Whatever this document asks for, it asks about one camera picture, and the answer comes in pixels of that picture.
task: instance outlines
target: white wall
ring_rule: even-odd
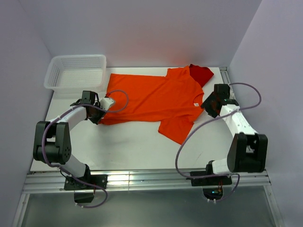
[[[228,66],[261,0],[19,0],[52,56]]]
[[[263,0],[229,67],[231,80],[255,85],[263,103],[246,111],[268,136],[267,170],[289,227],[302,226],[303,213],[303,1]],[[256,102],[237,88],[242,106]]]
[[[17,0],[0,1],[0,226],[12,224],[32,160],[36,122],[51,92],[43,80],[51,55]]]

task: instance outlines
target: tabletop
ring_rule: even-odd
[[[168,68],[107,68],[106,74],[134,74],[165,76]],[[223,83],[219,68],[203,87],[205,100],[214,84]],[[46,120],[62,114],[81,94],[54,93]],[[211,119],[203,111],[192,130]],[[71,152],[91,170],[173,169],[179,144],[158,133],[160,122],[126,122],[116,125],[95,125],[80,122],[71,130]],[[210,160],[225,158],[232,142],[232,134],[223,120],[199,129],[184,146],[179,157],[180,168],[205,168]],[[31,171],[51,171],[48,165],[33,161]]]

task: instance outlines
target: dark red cloth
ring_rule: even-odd
[[[190,64],[190,76],[203,87],[214,75],[207,67]]]

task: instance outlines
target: orange cloth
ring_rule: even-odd
[[[111,74],[107,91],[120,89],[129,96],[128,106],[118,113],[107,113],[101,123],[111,125],[129,121],[161,121],[159,133],[181,144],[194,121],[202,113],[203,90],[190,76],[189,67],[168,69],[165,77]],[[123,108],[125,94],[110,95]]]

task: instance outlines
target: white plastic bin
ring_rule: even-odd
[[[48,66],[44,87],[59,93],[83,90],[106,91],[104,55],[65,55],[54,57]]]

